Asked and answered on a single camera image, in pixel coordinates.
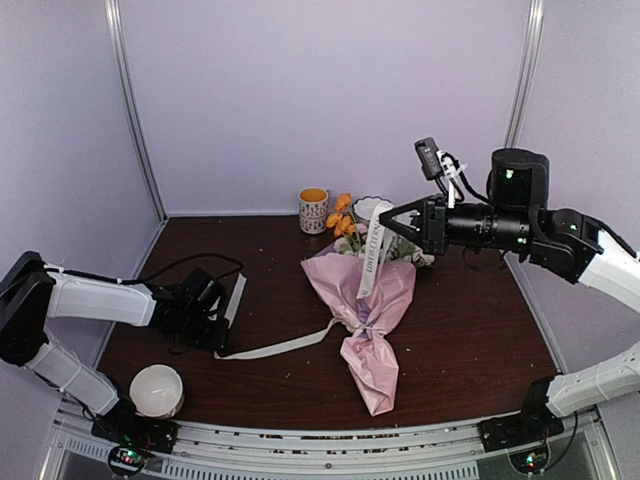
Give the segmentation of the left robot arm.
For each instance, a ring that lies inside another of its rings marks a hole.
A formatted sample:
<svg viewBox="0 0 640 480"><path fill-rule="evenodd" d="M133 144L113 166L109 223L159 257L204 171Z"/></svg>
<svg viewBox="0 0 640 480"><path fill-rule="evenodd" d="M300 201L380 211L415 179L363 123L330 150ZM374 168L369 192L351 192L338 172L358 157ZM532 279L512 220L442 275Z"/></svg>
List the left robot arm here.
<svg viewBox="0 0 640 480"><path fill-rule="evenodd" d="M220 277L201 268L170 286L152 277L109 278L45 262L39 253L24 252L1 280L1 359L25 367L86 406L105 416L106 429L123 444L144 433L131 401L103 374L80 361L47 329L55 318L116 322L150 328L204 351L224 348L245 277L235 264L237 280L226 290Z"/></svg>

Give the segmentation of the pink fake flower stem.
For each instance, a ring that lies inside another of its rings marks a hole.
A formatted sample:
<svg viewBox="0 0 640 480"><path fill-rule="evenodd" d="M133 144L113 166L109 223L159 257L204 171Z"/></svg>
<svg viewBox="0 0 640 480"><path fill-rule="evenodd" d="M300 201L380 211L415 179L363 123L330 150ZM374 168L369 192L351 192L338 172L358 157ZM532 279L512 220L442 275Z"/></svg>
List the pink fake flower stem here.
<svg viewBox="0 0 640 480"><path fill-rule="evenodd" d="M335 253L338 253L340 255L364 258L366 250L366 236L341 236L334 241L333 250Z"/></svg>

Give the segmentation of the pink purple wrapping paper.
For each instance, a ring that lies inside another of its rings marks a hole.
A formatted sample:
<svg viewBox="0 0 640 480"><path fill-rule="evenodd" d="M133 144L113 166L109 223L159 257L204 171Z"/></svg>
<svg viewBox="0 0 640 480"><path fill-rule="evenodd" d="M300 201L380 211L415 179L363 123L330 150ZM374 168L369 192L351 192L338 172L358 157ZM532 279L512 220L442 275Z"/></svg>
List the pink purple wrapping paper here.
<svg viewBox="0 0 640 480"><path fill-rule="evenodd" d="M327 253L304 260L301 266L332 318L350 332L340 354L369 414L392 411L399 365L386 336L412 303L416 268L406 260L384 263L378 268L372 293L360 298L362 258Z"/></svg>

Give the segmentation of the orange fake flower stem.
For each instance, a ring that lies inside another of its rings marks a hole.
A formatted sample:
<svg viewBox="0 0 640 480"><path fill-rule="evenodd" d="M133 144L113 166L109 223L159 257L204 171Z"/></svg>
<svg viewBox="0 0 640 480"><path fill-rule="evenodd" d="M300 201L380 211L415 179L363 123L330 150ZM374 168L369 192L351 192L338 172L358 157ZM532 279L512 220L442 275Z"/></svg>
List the orange fake flower stem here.
<svg viewBox="0 0 640 480"><path fill-rule="evenodd" d="M332 230L335 239L345 239L350 247L359 251L362 239L356 225L352 202L350 193L340 194L335 201L333 212L327 217L326 227Z"/></svg>

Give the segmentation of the beige ribbon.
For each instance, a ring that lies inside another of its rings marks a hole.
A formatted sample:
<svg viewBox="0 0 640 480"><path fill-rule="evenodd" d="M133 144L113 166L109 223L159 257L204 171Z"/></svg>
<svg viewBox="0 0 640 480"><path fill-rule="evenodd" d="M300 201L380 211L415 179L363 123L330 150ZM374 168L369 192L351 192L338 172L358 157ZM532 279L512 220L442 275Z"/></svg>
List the beige ribbon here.
<svg viewBox="0 0 640 480"><path fill-rule="evenodd" d="M227 360L257 360L298 350L321 342L336 324L343 325L355 337L370 339L382 331L375 311L366 300L376 292L378 278L393 243L391 231L381 225L379 215L386 211L379 205L366 227L364 258L340 255L333 246L302 262L312 287L332 312L328 325L316 332L286 342L227 355Z"/></svg>

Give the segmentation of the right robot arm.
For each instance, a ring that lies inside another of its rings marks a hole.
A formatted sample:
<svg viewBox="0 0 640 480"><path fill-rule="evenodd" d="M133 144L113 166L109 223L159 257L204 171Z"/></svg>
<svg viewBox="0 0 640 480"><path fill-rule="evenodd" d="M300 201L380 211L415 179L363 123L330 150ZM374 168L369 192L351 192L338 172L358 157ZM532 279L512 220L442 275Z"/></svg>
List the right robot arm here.
<svg viewBox="0 0 640 480"><path fill-rule="evenodd" d="M430 255L451 245L512 252L521 262L639 309L638 252L594 217L549 208L546 156L519 148L494 151L487 193L468 203L459 190L474 190L459 162L430 138L415 149L425 178L448 180L453 189L380 213L382 226Z"/></svg>

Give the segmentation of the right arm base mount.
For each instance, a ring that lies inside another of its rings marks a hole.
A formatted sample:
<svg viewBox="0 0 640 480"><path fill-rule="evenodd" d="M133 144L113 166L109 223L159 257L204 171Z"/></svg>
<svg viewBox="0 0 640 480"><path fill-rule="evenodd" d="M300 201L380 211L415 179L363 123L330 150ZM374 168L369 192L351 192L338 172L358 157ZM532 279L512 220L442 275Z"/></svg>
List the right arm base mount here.
<svg viewBox="0 0 640 480"><path fill-rule="evenodd" d="M564 425L556 418L516 414L484 420L478 431L486 453L505 450L515 471L533 476L552 465L549 440L562 434Z"/></svg>

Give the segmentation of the patterned mug with orange inside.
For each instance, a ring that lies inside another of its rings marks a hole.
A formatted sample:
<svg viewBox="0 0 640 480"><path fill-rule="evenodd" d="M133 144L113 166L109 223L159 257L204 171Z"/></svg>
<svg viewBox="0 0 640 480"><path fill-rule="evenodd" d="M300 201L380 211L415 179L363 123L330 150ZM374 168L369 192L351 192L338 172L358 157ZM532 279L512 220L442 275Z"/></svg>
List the patterned mug with orange inside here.
<svg viewBox="0 0 640 480"><path fill-rule="evenodd" d="M317 187L303 189L298 195L298 205L301 231L309 235L324 232L328 216L328 192Z"/></svg>

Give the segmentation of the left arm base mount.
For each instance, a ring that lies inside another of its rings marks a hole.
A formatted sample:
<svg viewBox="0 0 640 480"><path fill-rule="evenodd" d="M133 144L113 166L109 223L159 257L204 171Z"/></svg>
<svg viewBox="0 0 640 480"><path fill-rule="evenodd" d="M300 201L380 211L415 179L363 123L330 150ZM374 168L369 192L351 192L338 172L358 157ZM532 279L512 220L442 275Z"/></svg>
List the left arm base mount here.
<svg viewBox="0 0 640 480"><path fill-rule="evenodd" d="M178 430L178 424L170 420L134 415L127 423L97 416L92 420L91 434L114 443L107 453L107 466L116 476L130 478L158 454L172 453Z"/></svg>

